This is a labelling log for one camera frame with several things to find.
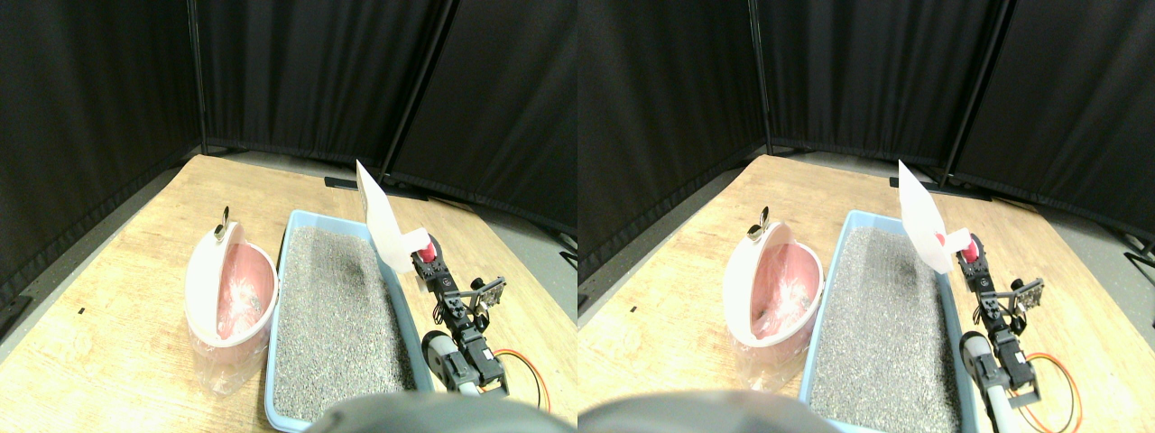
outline red object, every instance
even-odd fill
[[[422,256],[423,262],[426,263],[432,262],[433,260],[437,259],[437,248],[433,248],[433,242],[430,242],[430,245],[425,247],[425,249],[419,249],[417,252],[417,255]]]
[[[974,263],[978,260],[978,244],[975,244],[975,241],[971,240],[970,245],[967,246],[967,249],[962,251],[962,257],[967,260],[967,263]]]

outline orange cable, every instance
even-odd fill
[[[553,403],[550,401],[550,388],[545,387],[545,378],[542,376],[542,373],[537,371],[537,366],[535,366],[534,363],[529,360],[529,358],[526,358],[524,354],[521,354],[516,350],[513,350],[513,349],[501,349],[501,350],[494,351],[493,356],[495,357],[495,356],[501,354],[501,353],[513,354],[513,356],[520,358],[521,360],[526,361],[526,365],[529,365],[529,368],[531,371],[534,371],[534,375],[536,375],[537,379],[539,380],[539,382],[542,383],[542,390],[545,391],[545,408],[546,408],[545,410],[546,410],[546,412],[553,412]]]
[[[1071,404],[1075,404],[1075,402],[1079,403],[1079,420],[1075,423],[1075,428],[1072,430],[1071,433],[1078,432],[1079,427],[1082,425],[1083,408],[1082,408],[1082,395],[1079,394],[1079,385],[1075,383],[1075,378],[1073,375],[1071,375],[1071,371],[1068,371],[1067,367],[1065,365],[1063,365],[1063,363],[1059,361],[1058,358],[1056,358],[1056,357],[1053,357],[1051,354],[1043,353],[1043,352],[1035,352],[1035,353],[1031,353],[1031,354],[1027,356],[1027,360],[1028,361],[1031,360],[1031,359],[1035,359],[1035,358],[1046,358],[1046,359],[1050,359],[1050,360],[1055,361],[1055,365],[1059,366],[1059,368],[1063,369],[1063,373],[1066,374],[1067,379],[1071,380],[1071,387],[1074,388],[1074,391],[1075,391],[1074,393],[1075,394],[1075,401],[1072,401]],[[1035,412],[1033,410],[1030,410],[1030,406],[1026,406],[1026,409],[1027,409],[1027,413],[1030,413],[1030,418],[1035,420],[1035,424],[1038,424],[1040,428],[1042,428],[1046,433],[1055,433],[1050,428],[1046,428],[1046,426],[1044,426],[1043,423],[1038,420],[1038,417],[1036,417]]]

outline metal pole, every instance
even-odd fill
[[[413,113],[417,112],[417,107],[420,105],[422,96],[429,87],[430,77],[433,76],[433,68],[437,66],[437,60],[441,57],[441,48],[445,47],[445,40],[449,36],[449,28],[453,24],[453,16],[457,13],[459,3],[460,1],[457,0],[448,0],[445,9],[441,10],[441,15],[438,17],[438,32],[433,39],[433,47],[425,53],[425,58],[422,61],[420,73],[417,75],[417,85],[409,94],[405,111],[401,113],[401,122],[397,126],[397,132],[393,134],[389,151],[385,154],[385,162],[381,164],[381,174],[377,178],[378,184],[385,181],[385,177],[393,171],[393,164],[401,151],[400,144],[405,139],[405,134],[409,133],[409,127],[413,124]]]
[[[946,186],[946,181],[954,176],[955,165],[959,163],[959,151],[962,148],[962,142],[967,137],[967,133],[970,130],[970,122],[974,119],[975,112],[978,110],[978,102],[982,99],[983,90],[986,88],[986,83],[991,80],[991,75],[994,73],[994,61],[998,58],[999,48],[1003,46],[1003,38],[1006,36],[1007,28],[1011,27],[1011,16],[1014,13],[1014,3],[1016,0],[1006,0],[999,3],[999,13],[997,20],[997,28],[994,29],[994,37],[991,38],[990,44],[986,46],[986,52],[983,53],[983,64],[978,72],[978,81],[975,83],[975,88],[970,91],[970,98],[967,100],[967,111],[963,113],[962,124],[959,125],[959,133],[954,137],[954,145],[951,147],[951,156],[947,157],[946,166],[944,167],[942,179],[939,180],[939,188]]]
[[[758,85],[762,90],[762,128],[766,133],[766,155],[774,155],[774,147],[770,145],[770,103],[766,94],[766,65],[762,64],[762,31],[759,24],[761,17],[758,15],[758,0],[748,0],[750,3],[750,30],[754,38],[754,59],[758,61]]]
[[[201,31],[198,24],[196,0],[186,0],[188,3],[188,38],[193,45],[193,62],[196,66],[196,99],[200,106],[199,118],[201,121],[201,155],[209,154],[208,128],[204,126],[204,81],[201,77]]]

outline gray gravel litter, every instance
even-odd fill
[[[277,324],[277,413],[313,421],[350,397],[416,389],[404,342],[364,239],[296,229]]]
[[[884,432],[959,431],[938,282],[910,239],[855,229],[836,278],[826,293],[811,409]]]

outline gray object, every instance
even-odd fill
[[[307,433],[572,433],[552,415],[507,398],[445,393],[363,396],[327,410]]]
[[[810,404],[886,432],[961,428],[937,274],[903,234],[854,229],[827,292]]]
[[[578,418],[587,433],[836,433],[797,400],[761,391],[683,391],[629,397]]]
[[[298,227],[285,261],[273,395],[278,413],[315,420],[350,397],[416,389],[366,240]]]

